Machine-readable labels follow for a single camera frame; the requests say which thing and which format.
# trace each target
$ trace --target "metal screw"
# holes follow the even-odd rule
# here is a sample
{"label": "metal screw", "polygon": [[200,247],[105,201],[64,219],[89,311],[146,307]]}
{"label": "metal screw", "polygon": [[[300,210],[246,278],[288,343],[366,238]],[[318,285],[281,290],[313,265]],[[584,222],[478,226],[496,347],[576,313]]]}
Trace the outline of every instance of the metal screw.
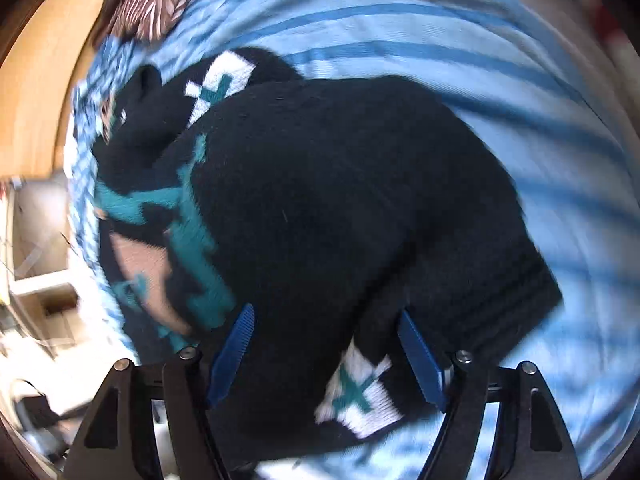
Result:
{"label": "metal screw", "polygon": [[456,352],[456,359],[465,365],[468,365],[472,361],[472,358],[471,352],[467,352],[466,350],[458,350]]}
{"label": "metal screw", "polygon": [[538,371],[538,368],[536,367],[536,365],[533,364],[531,361],[523,361],[521,366],[522,366],[522,371],[529,375],[533,375]]}
{"label": "metal screw", "polygon": [[193,346],[187,346],[178,352],[180,359],[188,361],[196,357],[196,349]]}
{"label": "metal screw", "polygon": [[129,368],[129,363],[130,362],[131,361],[129,361],[128,359],[118,359],[116,361],[116,364],[113,365],[113,367],[117,371],[121,372],[121,371],[126,370],[127,368]]}

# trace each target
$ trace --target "light blue striped fabric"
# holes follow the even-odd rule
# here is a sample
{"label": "light blue striped fabric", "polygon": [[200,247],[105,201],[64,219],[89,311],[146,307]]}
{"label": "light blue striped fabric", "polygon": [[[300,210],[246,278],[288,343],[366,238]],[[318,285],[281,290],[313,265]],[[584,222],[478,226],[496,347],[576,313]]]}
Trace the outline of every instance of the light blue striped fabric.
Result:
{"label": "light blue striped fabric", "polygon": [[[640,209],[627,169],[637,161],[625,160],[607,111],[517,0],[193,0],[159,48],[107,40],[74,93],[78,160],[70,184],[76,245],[104,291],[105,320],[130,345],[97,265],[90,148],[101,128],[98,103],[143,62],[166,81],[202,57],[248,44],[273,50],[307,78],[414,78],[497,155],[564,296],[506,365],[539,365],[583,473],[596,470],[639,425]],[[471,479],[482,478],[490,452],[490,411]],[[304,462],[340,479],[414,479],[438,423]]]}

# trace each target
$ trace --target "teal cross design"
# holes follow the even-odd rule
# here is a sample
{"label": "teal cross design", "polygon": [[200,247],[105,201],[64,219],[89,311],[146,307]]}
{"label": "teal cross design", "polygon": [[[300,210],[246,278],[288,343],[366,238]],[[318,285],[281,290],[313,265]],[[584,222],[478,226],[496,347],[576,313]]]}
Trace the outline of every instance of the teal cross design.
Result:
{"label": "teal cross design", "polygon": [[229,90],[232,81],[233,78],[229,74],[223,74],[220,78],[220,83],[218,84],[216,91],[205,88],[204,86],[200,89],[200,99],[203,99],[212,105],[222,101],[222,99],[225,98],[226,92]]}
{"label": "teal cross design", "polygon": [[340,364],[338,373],[340,375],[342,395],[340,397],[336,397],[332,402],[336,415],[346,410],[352,404],[357,404],[364,413],[369,413],[372,410],[372,407],[364,397],[364,391],[373,384],[373,381],[376,380],[375,376],[371,374],[362,381],[362,384],[358,385],[353,379],[351,379],[347,370],[344,368],[344,364]]}
{"label": "teal cross design", "polygon": [[133,310],[140,312],[140,301],[146,299],[146,276],[139,272],[133,280],[114,283],[111,290],[116,298],[119,298]]}

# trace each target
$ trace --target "knit sweater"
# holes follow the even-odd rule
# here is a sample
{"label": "knit sweater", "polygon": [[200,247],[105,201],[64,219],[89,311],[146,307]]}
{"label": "knit sweater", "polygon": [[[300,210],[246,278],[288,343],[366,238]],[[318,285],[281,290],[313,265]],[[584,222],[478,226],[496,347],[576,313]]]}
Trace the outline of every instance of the knit sweater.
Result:
{"label": "knit sweater", "polygon": [[[126,120],[95,150],[100,260],[114,288],[138,283],[118,302],[146,362],[191,340],[220,348],[254,306],[254,336],[210,411],[230,467],[426,416],[396,335],[404,308],[448,350],[497,364],[559,302],[508,174],[424,87],[302,80],[252,49],[189,70],[130,101],[139,72],[116,97]],[[190,327],[173,344],[111,232],[166,250],[164,294]]]}

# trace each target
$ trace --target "white knit patch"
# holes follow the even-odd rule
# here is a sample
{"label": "white knit patch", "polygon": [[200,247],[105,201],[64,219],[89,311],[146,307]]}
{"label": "white knit patch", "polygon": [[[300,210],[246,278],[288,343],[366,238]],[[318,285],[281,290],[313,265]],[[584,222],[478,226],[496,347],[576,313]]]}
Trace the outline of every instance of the white knit patch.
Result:
{"label": "white knit patch", "polygon": [[231,83],[226,90],[223,97],[229,97],[243,90],[246,84],[249,82],[255,65],[249,63],[243,57],[238,56],[235,52],[225,50],[222,54],[216,57],[211,63],[211,66],[207,70],[204,76],[202,85],[194,83],[193,81],[187,81],[187,85],[184,88],[184,95],[187,97],[193,97],[196,102],[193,105],[193,111],[189,118],[188,126],[191,126],[195,121],[201,118],[209,108],[211,108],[211,101],[202,99],[202,90],[207,89],[211,92],[216,92],[220,86],[223,76],[227,75],[231,77]]}
{"label": "white knit patch", "polygon": [[378,380],[389,368],[388,356],[374,366],[351,340],[316,408],[316,424],[335,419],[358,438],[365,438],[400,420],[402,415]]}

